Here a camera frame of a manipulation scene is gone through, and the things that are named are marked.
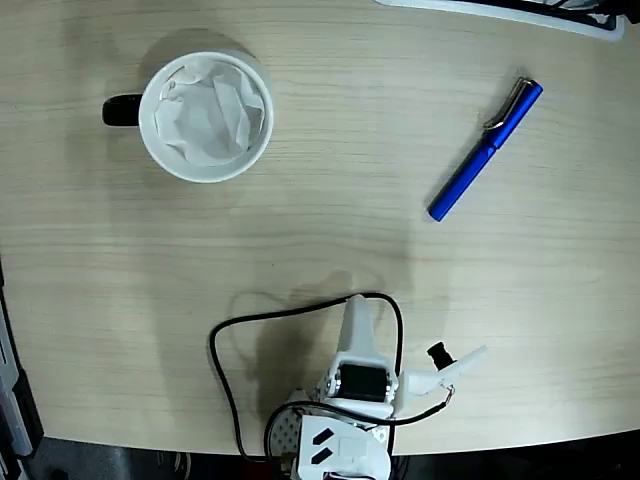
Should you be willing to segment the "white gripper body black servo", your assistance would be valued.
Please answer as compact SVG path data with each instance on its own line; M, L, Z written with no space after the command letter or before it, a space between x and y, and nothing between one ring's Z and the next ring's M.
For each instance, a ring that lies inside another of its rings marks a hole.
M366 417L390 418L398 378L391 360L337 352L313 399Z

